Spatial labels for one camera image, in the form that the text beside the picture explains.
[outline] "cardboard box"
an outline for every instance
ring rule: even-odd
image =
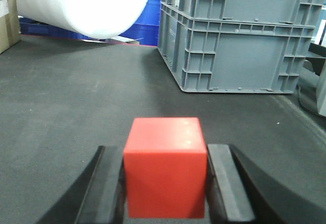
[[[0,53],[20,40],[16,0],[0,0]]]

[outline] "stacked crates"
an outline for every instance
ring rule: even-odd
[[[159,51],[186,92],[295,90],[324,0],[162,0]]]

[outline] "dark gray mat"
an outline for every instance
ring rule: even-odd
[[[40,220],[134,117],[178,116],[326,209],[324,120],[294,96],[186,94],[153,47],[23,37],[0,54],[0,223]]]

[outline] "black object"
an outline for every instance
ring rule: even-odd
[[[310,43],[309,53],[306,59],[312,63],[313,70],[320,75],[326,60],[326,48],[314,43]]]
[[[236,147],[231,152],[258,224],[325,223],[324,209],[276,181]]]
[[[122,154],[117,147],[100,146],[93,176],[76,224],[123,223],[125,180]]]
[[[208,145],[206,197],[211,223],[255,223],[228,145]]]

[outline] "crate handle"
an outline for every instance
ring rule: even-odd
[[[49,35],[49,30],[47,28],[29,27],[29,33]]]

